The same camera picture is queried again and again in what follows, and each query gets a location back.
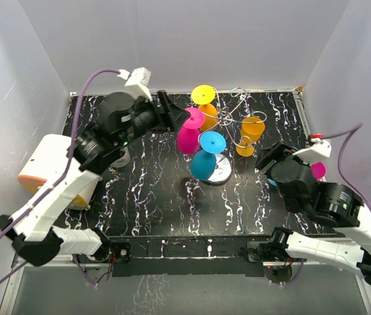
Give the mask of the blue wine glass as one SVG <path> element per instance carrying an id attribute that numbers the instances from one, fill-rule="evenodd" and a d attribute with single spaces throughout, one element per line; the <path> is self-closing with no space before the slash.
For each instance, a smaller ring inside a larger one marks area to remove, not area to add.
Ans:
<path id="1" fill-rule="evenodd" d="M 201 150 L 192 158 L 190 171 L 194 178 L 207 180 L 215 171 L 216 155 L 226 148 L 226 140 L 216 131 L 207 131 L 200 136 Z"/>
<path id="2" fill-rule="evenodd" d="M 269 178 L 268 178 L 268 182 L 269 182 L 272 186 L 276 186 L 276 182 L 273 181 L 273 180 L 271 180 L 271 179 L 269 179 Z"/>

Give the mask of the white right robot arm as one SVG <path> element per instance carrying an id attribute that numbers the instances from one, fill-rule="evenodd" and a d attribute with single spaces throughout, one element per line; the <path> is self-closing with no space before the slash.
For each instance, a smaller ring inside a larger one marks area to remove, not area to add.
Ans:
<path id="1" fill-rule="evenodd" d="M 354 244 L 322 241 L 276 227 L 252 255 L 259 261 L 314 260 L 350 271 L 371 285 L 371 212 L 366 202 L 350 187 L 317 180 L 311 171 L 311 165 L 330 157 L 331 150 L 330 143 L 320 139 L 301 150 L 278 142 L 261 151 L 255 167 L 275 182 L 287 211 L 304 213 Z"/>

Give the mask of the blue wine glass front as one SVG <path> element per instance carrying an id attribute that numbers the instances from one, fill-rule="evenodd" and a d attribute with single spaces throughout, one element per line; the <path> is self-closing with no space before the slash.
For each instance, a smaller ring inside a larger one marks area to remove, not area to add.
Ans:
<path id="1" fill-rule="evenodd" d="M 216 155 L 226 148 L 226 140 L 216 131 L 207 131 L 200 136 L 201 150 L 192 158 L 190 171 L 194 178 L 207 180 L 215 171 Z"/>

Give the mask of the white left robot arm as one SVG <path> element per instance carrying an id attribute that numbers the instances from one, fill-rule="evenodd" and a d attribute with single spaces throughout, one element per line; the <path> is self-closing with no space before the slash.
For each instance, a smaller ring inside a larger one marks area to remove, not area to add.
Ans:
<path id="1" fill-rule="evenodd" d="M 54 225 L 72 200 L 121 157 L 121 149 L 143 135 L 178 131 L 190 113 L 165 91 L 157 100 L 125 92 L 107 95 L 98 115 L 70 143 L 67 164 L 13 215 L 0 216 L 0 229 L 16 253 L 34 266 L 57 255 L 89 255 L 97 262 L 110 256 L 111 242 L 99 229 L 63 229 Z"/>

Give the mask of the blue wine glass back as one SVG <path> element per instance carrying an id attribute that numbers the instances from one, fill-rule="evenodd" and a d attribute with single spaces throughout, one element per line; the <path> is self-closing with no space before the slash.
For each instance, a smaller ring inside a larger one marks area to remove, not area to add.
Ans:
<path id="1" fill-rule="evenodd" d="M 273 180 L 271 180 L 271 179 L 269 179 L 269 178 L 268 178 L 268 182 L 269 182 L 272 186 L 276 186 L 276 182 L 273 181 Z"/>

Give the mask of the magenta wine glass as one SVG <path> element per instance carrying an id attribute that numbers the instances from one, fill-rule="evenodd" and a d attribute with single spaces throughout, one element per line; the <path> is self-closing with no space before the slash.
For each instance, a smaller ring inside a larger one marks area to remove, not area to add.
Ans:
<path id="1" fill-rule="evenodd" d="M 185 121 L 177 137 L 177 147 L 183 154 L 195 154 L 200 147 L 200 127 L 204 124 L 204 114 L 197 108 L 185 109 L 190 117 Z"/>
<path id="2" fill-rule="evenodd" d="M 313 176 L 317 179 L 323 179 L 326 176 L 326 166 L 323 162 L 317 162 L 310 166 Z"/>

